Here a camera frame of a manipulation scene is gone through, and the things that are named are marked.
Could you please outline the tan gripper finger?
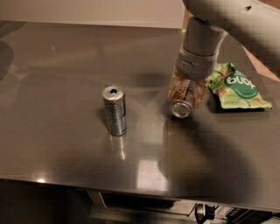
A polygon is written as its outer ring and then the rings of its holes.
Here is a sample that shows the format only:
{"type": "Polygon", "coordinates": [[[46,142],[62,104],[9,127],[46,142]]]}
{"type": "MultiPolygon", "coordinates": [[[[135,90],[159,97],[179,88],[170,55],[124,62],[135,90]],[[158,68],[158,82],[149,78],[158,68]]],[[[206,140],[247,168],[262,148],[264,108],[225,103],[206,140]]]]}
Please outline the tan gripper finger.
{"type": "Polygon", "coordinates": [[[184,100],[186,93],[186,78],[180,74],[174,74],[171,77],[168,90],[168,100],[170,102],[176,100],[184,100]]]}
{"type": "Polygon", "coordinates": [[[190,85],[190,94],[191,94],[191,104],[194,108],[197,108],[203,101],[204,96],[207,91],[207,81],[191,81],[190,85]]]}

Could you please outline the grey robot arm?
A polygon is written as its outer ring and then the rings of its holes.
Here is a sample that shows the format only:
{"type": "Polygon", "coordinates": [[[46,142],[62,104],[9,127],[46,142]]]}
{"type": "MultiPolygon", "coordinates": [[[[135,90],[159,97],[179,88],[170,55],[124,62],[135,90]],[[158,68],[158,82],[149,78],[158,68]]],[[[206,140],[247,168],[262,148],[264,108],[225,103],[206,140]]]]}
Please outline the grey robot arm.
{"type": "Polygon", "coordinates": [[[280,12],[259,0],[183,0],[192,13],[169,87],[172,110],[198,106],[207,89],[224,109],[269,108],[231,62],[217,62],[223,39],[234,37],[275,74],[280,61],[280,12]]]}

